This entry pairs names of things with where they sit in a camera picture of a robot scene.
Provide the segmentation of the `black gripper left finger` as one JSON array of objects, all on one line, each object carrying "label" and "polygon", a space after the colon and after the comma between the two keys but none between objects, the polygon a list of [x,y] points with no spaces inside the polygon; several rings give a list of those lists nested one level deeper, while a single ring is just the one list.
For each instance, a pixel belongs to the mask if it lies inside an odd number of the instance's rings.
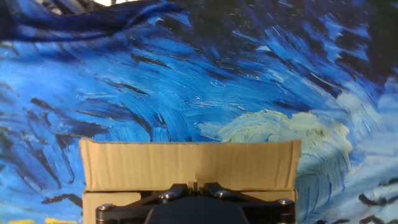
[{"label": "black gripper left finger", "polygon": [[188,196],[187,184],[173,184],[169,189],[144,193],[144,198],[125,206],[106,203],[96,208],[96,224],[144,223],[158,205]]}]

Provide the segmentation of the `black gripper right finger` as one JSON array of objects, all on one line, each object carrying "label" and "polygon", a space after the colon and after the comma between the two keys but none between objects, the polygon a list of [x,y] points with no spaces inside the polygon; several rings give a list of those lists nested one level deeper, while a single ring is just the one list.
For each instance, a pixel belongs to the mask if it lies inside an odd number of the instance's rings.
[{"label": "black gripper right finger", "polygon": [[217,182],[204,184],[204,196],[237,205],[248,223],[295,223],[295,202],[289,198],[265,201]]}]

